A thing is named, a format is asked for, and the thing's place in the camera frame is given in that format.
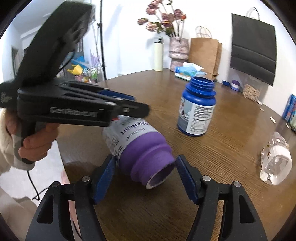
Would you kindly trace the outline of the person's left hand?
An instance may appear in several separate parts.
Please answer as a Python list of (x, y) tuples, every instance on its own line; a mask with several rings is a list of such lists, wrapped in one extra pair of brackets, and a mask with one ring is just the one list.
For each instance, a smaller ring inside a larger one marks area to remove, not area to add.
[[(19, 124), (16, 113), (6, 110), (4, 123), (10, 136), (15, 137)], [(58, 137), (58, 127), (58, 123), (47, 123), (40, 131), (26, 137), (23, 146), (18, 150), (19, 156), (32, 162), (42, 160), (51, 149), (52, 142)]]

